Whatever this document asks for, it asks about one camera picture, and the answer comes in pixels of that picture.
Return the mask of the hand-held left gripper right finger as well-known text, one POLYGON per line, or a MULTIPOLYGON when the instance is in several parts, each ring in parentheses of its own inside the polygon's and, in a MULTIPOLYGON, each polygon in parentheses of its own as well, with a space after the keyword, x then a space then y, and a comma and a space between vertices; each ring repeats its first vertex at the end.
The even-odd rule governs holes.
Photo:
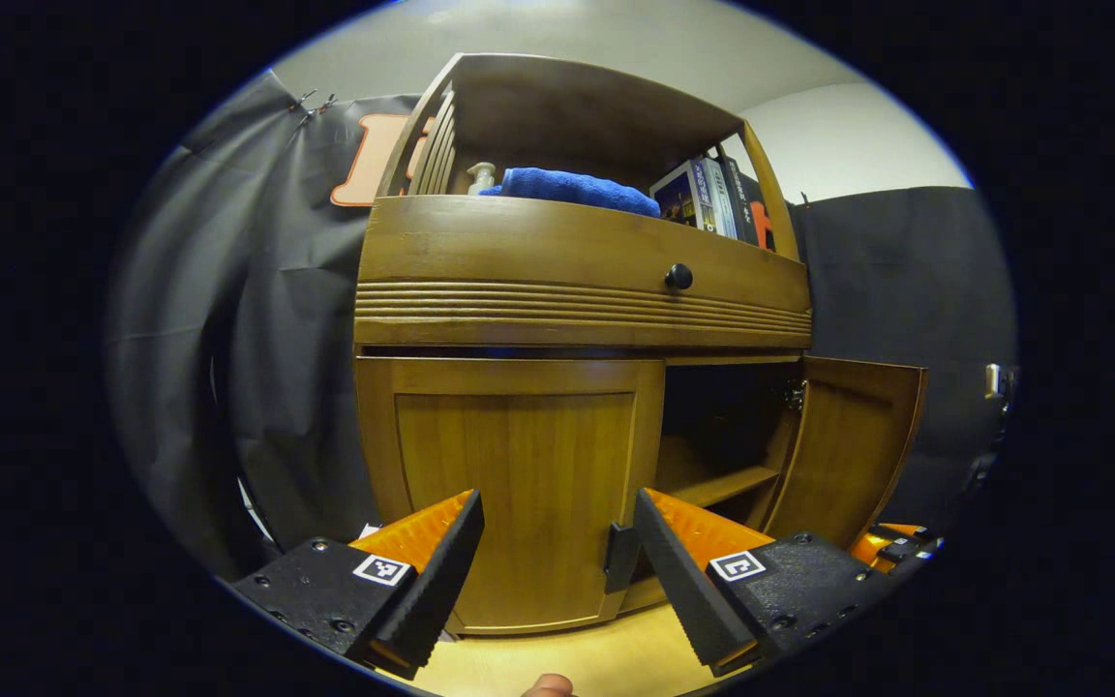
POLYGON ((878 606, 892 577, 818 535, 770 538, 650 487, 634 526, 701 665, 717 678, 780 662, 878 606))

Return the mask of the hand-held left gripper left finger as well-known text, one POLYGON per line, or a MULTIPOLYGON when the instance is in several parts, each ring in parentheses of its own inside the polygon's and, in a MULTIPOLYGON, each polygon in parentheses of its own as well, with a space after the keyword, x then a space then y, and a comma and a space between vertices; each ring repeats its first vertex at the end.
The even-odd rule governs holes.
POLYGON ((298 543, 233 587, 328 652, 411 680, 450 621, 483 529, 479 491, 465 490, 353 542, 298 543))

